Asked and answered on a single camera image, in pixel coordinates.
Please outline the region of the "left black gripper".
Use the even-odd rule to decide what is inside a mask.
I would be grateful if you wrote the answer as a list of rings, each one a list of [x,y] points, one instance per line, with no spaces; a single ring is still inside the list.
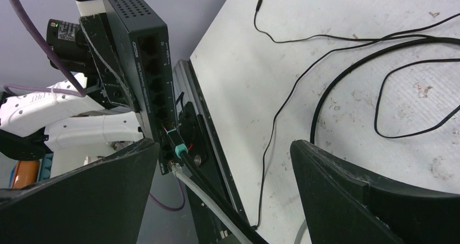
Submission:
[[[50,19],[46,41],[71,72],[98,72],[102,94],[110,105],[139,112],[139,104],[124,74],[106,14],[81,16],[79,23]]]

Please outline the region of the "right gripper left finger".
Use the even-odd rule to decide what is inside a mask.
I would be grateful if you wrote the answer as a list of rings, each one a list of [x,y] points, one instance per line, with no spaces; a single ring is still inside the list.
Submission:
[[[1,243],[136,243],[160,146],[142,139],[22,189],[1,190]]]

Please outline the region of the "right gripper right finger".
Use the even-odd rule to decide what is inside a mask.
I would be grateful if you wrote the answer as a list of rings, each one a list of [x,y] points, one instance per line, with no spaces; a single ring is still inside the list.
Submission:
[[[459,195],[395,181],[305,140],[290,154],[312,243],[459,243]]]

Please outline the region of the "dark grey network switch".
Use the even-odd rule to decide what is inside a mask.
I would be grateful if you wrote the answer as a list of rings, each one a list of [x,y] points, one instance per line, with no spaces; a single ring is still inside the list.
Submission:
[[[145,0],[103,0],[123,73],[139,104],[137,119],[147,138],[161,146],[161,173],[175,157],[166,135],[177,125],[167,24]]]

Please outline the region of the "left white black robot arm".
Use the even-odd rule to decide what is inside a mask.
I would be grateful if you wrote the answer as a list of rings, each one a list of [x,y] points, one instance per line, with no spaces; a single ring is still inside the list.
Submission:
[[[112,143],[118,148],[143,138],[137,102],[124,79],[105,14],[79,23],[51,19],[46,43],[85,89],[70,81],[46,88],[15,86],[1,93],[1,153],[16,161],[10,188],[48,179],[52,155],[68,147]]]

